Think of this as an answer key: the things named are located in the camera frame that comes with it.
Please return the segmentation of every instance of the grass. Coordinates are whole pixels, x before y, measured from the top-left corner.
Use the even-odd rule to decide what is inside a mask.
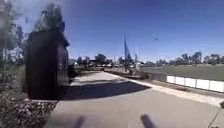
[[[224,81],[224,66],[141,67],[140,71],[181,77]]]

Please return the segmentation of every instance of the dark building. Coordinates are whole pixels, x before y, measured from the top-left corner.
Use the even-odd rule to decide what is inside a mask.
[[[31,99],[57,100],[60,86],[68,85],[69,43],[58,29],[29,35],[26,84]]]

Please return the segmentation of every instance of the roof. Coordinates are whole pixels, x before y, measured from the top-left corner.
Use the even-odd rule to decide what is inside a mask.
[[[65,47],[68,47],[69,46],[69,43],[68,43],[68,40],[66,39],[66,37],[64,36],[64,33],[60,32],[59,29],[49,29],[49,30],[41,30],[41,31],[38,31],[38,32],[31,32],[30,35],[41,35],[41,34],[44,34],[44,33],[54,33],[56,38],[58,38],[58,40],[60,40],[61,43],[63,43],[63,45]]]

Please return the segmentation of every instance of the fence panel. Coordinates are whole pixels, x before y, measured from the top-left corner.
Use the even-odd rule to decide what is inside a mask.
[[[153,79],[161,82],[166,82],[165,74],[153,74]]]
[[[196,79],[185,78],[185,86],[196,87]]]
[[[166,79],[167,79],[166,82],[168,82],[168,83],[173,83],[173,84],[175,83],[175,77],[174,76],[167,76]]]
[[[223,92],[224,91],[224,82],[222,81],[210,81],[210,90]]]
[[[197,88],[209,90],[209,80],[197,79]]]
[[[184,77],[176,77],[175,84],[184,85]]]

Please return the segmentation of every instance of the concrete path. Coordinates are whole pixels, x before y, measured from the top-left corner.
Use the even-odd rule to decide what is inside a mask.
[[[221,100],[91,72],[75,79],[45,127],[222,128]]]

